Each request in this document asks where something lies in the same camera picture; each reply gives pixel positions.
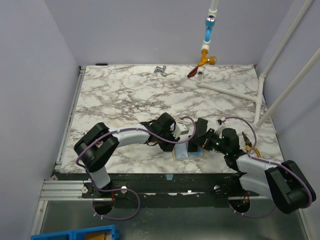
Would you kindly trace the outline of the beige card holder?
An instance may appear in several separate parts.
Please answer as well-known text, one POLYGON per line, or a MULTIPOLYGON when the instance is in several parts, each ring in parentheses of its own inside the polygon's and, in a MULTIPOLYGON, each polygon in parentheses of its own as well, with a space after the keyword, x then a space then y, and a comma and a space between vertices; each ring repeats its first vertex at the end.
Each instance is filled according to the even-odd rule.
POLYGON ((195 158, 201 158, 204 156, 203 149, 198 147, 197 151, 189 152, 188 151, 188 144, 176 144, 173 148, 172 152, 173 159, 175 161, 183 161, 183 160, 190 160, 195 158))

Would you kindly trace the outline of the black card stack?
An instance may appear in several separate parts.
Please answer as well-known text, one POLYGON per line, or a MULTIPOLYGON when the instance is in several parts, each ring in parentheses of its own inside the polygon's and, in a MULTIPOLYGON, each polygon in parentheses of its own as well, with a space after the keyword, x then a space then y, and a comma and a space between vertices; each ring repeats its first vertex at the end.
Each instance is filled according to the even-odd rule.
POLYGON ((199 138, 206 134, 208 127, 208 121, 204 118, 198 118, 195 122, 195 134, 196 138, 199 138))

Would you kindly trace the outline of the single black card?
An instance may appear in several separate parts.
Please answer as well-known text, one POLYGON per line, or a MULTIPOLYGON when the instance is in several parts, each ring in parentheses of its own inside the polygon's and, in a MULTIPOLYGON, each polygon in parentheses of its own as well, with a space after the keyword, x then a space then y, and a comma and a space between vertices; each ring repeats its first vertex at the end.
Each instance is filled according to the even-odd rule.
POLYGON ((191 140, 188 141, 187 145, 187 152, 188 153, 195 153, 198 151, 198 136, 193 136, 191 140))

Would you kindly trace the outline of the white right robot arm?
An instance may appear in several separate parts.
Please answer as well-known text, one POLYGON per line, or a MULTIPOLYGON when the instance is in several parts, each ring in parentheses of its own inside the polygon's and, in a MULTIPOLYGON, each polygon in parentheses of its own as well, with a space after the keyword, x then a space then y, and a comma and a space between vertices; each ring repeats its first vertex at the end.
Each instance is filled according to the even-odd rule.
POLYGON ((226 165, 241 174, 230 183, 230 191, 236 196, 247 191, 257 193, 273 200, 284 214, 307 208, 317 198, 294 161, 277 163, 254 159, 240 148, 239 136, 233 128, 216 133, 212 128, 197 127, 189 145, 224 155, 226 165))

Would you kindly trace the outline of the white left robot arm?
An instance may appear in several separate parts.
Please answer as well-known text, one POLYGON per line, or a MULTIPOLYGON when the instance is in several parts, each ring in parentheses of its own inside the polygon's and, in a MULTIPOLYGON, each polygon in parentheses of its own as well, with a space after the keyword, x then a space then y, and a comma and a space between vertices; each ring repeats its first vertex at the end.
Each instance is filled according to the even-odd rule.
POLYGON ((155 143, 164 152, 171 152, 180 136, 188 132, 187 127, 176 122, 168 113, 159 118, 140 122, 129 131, 118 131, 99 122, 94 125, 73 147, 80 156, 84 168, 94 181, 93 191, 101 198, 111 191, 111 179, 105 168, 117 148, 133 144, 155 143))

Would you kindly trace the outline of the silver metal clamp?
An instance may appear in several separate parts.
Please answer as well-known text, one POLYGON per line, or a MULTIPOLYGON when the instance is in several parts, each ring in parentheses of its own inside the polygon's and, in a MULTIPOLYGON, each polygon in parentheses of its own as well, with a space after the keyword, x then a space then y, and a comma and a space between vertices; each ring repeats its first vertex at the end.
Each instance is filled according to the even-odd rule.
POLYGON ((167 68, 166 65, 156 66, 155 69, 154 69, 154 73, 155 74, 160 73, 163 77, 166 77, 167 76, 166 68, 167 68))

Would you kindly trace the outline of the brass faucet tap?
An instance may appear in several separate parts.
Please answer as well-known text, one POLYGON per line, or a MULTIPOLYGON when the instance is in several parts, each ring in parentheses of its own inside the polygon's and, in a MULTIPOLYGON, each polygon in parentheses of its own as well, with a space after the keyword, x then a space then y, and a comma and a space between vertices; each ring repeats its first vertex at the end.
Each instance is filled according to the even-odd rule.
POLYGON ((201 58, 197 63, 197 67, 202 67, 206 64, 215 65, 217 63, 217 58, 215 56, 207 56, 208 52, 209 50, 205 48, 201 50, 201 58))

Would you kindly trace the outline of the blue pipe valve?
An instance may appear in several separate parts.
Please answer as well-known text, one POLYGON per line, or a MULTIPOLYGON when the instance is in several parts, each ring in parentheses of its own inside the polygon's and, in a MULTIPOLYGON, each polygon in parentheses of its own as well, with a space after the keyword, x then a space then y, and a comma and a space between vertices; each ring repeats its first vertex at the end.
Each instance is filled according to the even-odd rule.
POLYGON ((205 36, 204 36, 204 41, 205 42, 209 42, 211 39, 211 34, 212 34, 212 30, 213 27, 215 26, 216 23, 216 17, 214 15, 208 15, 205 18, 205 36))

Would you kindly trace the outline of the blue plastic bin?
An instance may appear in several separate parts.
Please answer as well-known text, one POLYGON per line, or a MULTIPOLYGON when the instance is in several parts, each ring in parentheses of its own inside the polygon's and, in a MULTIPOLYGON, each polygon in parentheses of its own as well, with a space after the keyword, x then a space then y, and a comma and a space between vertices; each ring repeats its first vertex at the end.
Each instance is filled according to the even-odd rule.
POLYGON ((51 232, 44 234, 36 234, 30 237, 31 240, 84 240, 89 234, 102 234, 107 233, 110 235, 111 240, 118 240, 120 233, 115 225, 106 225, 91 228, 81 228, 75 230, 51 232))

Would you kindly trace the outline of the white PVC pipe frame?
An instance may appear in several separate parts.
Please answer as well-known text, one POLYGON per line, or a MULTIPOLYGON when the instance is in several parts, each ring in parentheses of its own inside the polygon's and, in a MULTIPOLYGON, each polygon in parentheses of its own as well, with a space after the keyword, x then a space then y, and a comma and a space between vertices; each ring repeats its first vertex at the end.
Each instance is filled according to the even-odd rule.
POLYGON ((262 100, 273 115, 297 84, 320 62, 320 3, 317 0, 215 0, 209 13, 217 16, 211 53, 220 65, 257 64, 258 92, 250 96, 222 83, 229 70, 213 74, 206 88, 224 97, 237 97, 255 106, 260 127, 262 100))

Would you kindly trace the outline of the red handled tool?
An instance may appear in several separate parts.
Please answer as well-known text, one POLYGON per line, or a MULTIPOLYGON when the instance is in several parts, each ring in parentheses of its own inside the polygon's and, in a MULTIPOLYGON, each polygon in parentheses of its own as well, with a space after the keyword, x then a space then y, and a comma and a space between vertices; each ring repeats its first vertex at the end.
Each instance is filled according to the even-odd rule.
POLYGON ((197 72, 198 72, 198 66, 196 66, 194 69, 192 69, 192 70, 188 73, 187 77, 188 77, 188 78, 192 78, 192 77, 194 77, 194 76, 197 74, 197 72))

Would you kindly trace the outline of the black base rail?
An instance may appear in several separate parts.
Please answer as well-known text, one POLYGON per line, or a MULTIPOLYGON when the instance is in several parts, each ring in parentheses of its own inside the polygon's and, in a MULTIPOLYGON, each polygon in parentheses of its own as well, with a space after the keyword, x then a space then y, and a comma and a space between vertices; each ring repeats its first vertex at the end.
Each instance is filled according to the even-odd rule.
POLYGON ((100 208, 227 208, 230 200, 242 200, 246 191, 239 173, 111 173, 102 192, 90 180, 83 182, 82 198, 100 208))

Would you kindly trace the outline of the aluminium extrusion frame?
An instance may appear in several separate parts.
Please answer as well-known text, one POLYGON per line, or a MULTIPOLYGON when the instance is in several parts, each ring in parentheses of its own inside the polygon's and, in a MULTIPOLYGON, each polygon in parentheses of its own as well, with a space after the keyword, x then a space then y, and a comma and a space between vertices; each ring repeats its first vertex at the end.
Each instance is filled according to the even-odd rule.
MULTIPOLYGON (((75 87, 75 92, 71 102, 70 111, 67 117, 66 126, 63 132, 61 144, 59 146, 58 155, 53 167, 54 173, 59 173, 62 163, 65 149, 67 147, 69 133, 71 131, 71 125, 74 117, 74 111, 76 109, 77 101, 80 95, 81 86, 85 76, 86 67, 79 67, 79 76, 75 87)), ((51 201, 80 201, 82 199, 80 180, 59 180, 55 175, 50 177, 49 180, 45 180, 42 184, 40 197, 36 209, 36 214, 31 228, 30 235, 38 235, 41 232, 48 203, 51 201)))

